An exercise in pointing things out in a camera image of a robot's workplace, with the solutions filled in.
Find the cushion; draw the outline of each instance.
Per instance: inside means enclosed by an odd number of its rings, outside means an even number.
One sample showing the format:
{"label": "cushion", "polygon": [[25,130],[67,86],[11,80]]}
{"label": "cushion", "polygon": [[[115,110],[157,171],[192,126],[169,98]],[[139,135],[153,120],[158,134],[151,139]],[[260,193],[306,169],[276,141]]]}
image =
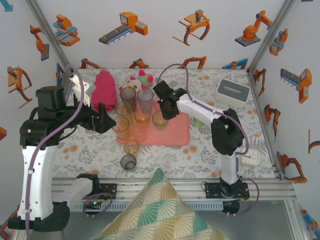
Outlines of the cushion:
{"label": "cushion", "polygon": [[226,240],[178,196],[158,168],[143,190],[94,240]]}

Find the wall with robot arm print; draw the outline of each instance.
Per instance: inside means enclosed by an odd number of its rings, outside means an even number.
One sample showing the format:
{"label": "wall with robot arm print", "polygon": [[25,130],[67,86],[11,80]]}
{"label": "wall with robot arm print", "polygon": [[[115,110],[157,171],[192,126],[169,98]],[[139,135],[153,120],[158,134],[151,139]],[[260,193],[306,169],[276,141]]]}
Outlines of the wall with robot arm print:
{"label": "wall with robot arm print", "polygon": [[[128,68],[133,61],[141,58],[151,68],[163,68],[172,63],[183,63],[184,60],[207,56],[204,68],[222,68],[233,61],[248,58],[247,67],[261,46],[268,30],[265,23],[261,23],[257,36],[261,41],[246,47],[235,41],[243,35],[247,26],[253,25],[256,15],[265,11],[265,16],[271,21],[277,16],[283,0],[122,0],[105,1],[95,0],[94,3],[86,0],[41,0],[38,1],[53,32],[57,28],[53,23],[57,15],[67,17],[71,25],[77,28],[79,41],[71,46],[63,44],[61,47],[71,64],[81,66],[81,60],[89,61],[106,68]],[[200,37],[205,32],[206,23],[191,32],[184,41],[186,27],[179,23],[189,15],[202,10],[209,19],[209,31],[203,40]],[[147,34],[143,28],[136,28],[136,32],[126,32],[121,23],[120,13],[132,12],[137,15],[138,21],[147,25]],[[116,32],[123,34],[120,39],[108,40]],[[199,62],[191,62],[188,67],[196,68]]]}
{"label": "wall with robot arm print", "polygon": [[[320,221],[320,68],[318,23],[319,1],[302,2],[294,5],[280,31],[288,29],[287,40],[278,56],[264,55],[258,70],[266,69],[265,90],[260,96],[264,106],[278,109],[278,132],[275,150],[280,155],[296,158],[301,164],[306,183],[295,183],[297,199],[305,210]],[[262,81],[256,82],[258,92]],[[269,122],[270,135],[273,117]],[[294,164],[284,169],[285,176],[299,175]]]}
{"label": "wall with robot arm print", "polygon": [[[13,5],[13,11],[4,11],[0,5],[0,224],[14,212],[21,200],[24,159],[19,145],[20,126],[38,106],[36,90],[56,84],[56,64],[59,61],[51,46],[49,58],[41,61],[36,38],[30,32],[30,25],[38,27],[39,24],[26,1],[9,0],[9,3]],[[44,44],[48,43],[42,32],[38,35]],[[29,86],[23,71],[28,75],[32,86],[23,91],[25,96],[17,89],[8,93],[15,89],[15,84],[8,86],[7,67],[12,67],[12,74],[16,74],[17,79],[21,75],[23,89]]]}

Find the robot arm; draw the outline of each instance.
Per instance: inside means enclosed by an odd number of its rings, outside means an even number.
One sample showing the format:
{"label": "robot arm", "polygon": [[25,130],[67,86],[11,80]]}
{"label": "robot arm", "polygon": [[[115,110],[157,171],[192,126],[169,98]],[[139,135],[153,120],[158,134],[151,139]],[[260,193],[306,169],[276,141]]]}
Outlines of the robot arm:
{"label": "robot arm", "polygon": [[[79,106],[75,95],[73,96],[74,106],[66,106],[63,90],[60,86],[38,89],[35,93],[38,98],[38,107],[32,111],[30,118],[20,128],[20,145],[23,148],[24,162],[23,189],[17,217],[8,222],[10,229],[26,229],[26,212],[29,212],[30,229],[39,232],[61,231],[68,223],[70,208],[84,196],[99,193],[99,179],[94,174],[79,175],[70,189],[55,199],[51,197],[51,183],[55,154],[64,129],[80,125],[87,130],[103,134],[116,125],[116,122],[108,116],[103,103],[99,103],[98,112],[83,103],[78,115],[42,145],[36,155],[33,171],[31,173],[29,171],[37,145],[64,124]],[[36,112],[38,119],[33,119]],[[31,184],[27,189],[27,179],[30,174],[32,174]],[[27,191],[30,191],[28,210],[25,206]]]}
{"label": "robot arm", "polygon": [[186,90],[182,88],[173,90],[165,81],[159,82],[153,90],[160,98],[158,103],[164,119],[170,120],[182,112],[197,118],[211,128],[212,144],[221,154],[221,179],[225,188],[230,190],[239,181],[235,152],[241,150],[244,136],[231,120],[216,112],[228,115],[240,123],[236,112],[232,109],[222,111],[197,99],[191,100]]}
{"label": "robot arm", "polygon": [[267,29],[270,28],[272,21],[269,18],[267,18],[265,10],[259,12],[255,17],[256,21],[254,23],[254,27],[256,28],[256,32],[259,30],[261,23],[267,25]]}

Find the pink mat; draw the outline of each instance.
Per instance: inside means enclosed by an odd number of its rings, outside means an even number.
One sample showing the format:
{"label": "pink mat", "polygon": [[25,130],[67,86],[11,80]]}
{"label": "pink mat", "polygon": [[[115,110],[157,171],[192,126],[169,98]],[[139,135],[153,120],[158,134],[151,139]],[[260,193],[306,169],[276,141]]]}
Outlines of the pink mat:
{"label": "pink mat", "polygon": [[[189,115],[186,113],[180,113],[175,118],[169,120],[168,126],[163,131],[157,131],[152,122],[152,116],[155,113],[155,109],[152,110],[150,124],[147,129],[146,140],[140,142],[140,145],[165,145],[165,146],[185,146],[190,142],[189,131]],[[123,141],[117,138],[118,142],[125,144]]]}

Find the floral tablecloth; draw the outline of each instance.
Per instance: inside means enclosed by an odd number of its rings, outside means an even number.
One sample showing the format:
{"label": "floral tablecloth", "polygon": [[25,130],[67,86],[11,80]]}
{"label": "floral tablecloth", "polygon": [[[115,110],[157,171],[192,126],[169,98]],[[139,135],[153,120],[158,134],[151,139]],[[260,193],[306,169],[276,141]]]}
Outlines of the floral tablecloth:
{"label": "floral tablecloth", "polygon": [[[107,69],[114,77],[119,97],[119,87],[130,76],[138,76],[139,69]],[[162,69],[146,69],[147,74],[157,78]],[[86,82],[94,82],[99,69],[79,69]],[[249,85],[245,70],[230,69],[189,69],[190,93],[197,99],[227,110],[233,108],[248,135],[250,147],[260,152],[258,167],[240,166],[244,178],[274,178],[266,141],[257,115],[256,106],[250,94],[245,107],[238,108],[215,100],[220,79],[225,78]],[[183,69],[169,69],[162,77],[171,88],[186,88],[186,73]],[[221,175],[221,159],[212,145],[209,127],[196,128],[190,117],[190,143],[187,146],[143,145],[137,156],[137,165],[131,170],[123,170],[120,159],[125,155],[123,145],[117,142],[111,129],[104,134],[79,127],[70,137],[58,145],[54,161],[54,178],[74,178],[80,173],[98,174],[100,178],[151,178],[157,168],[161,168],[168,178],[218,178]]]}

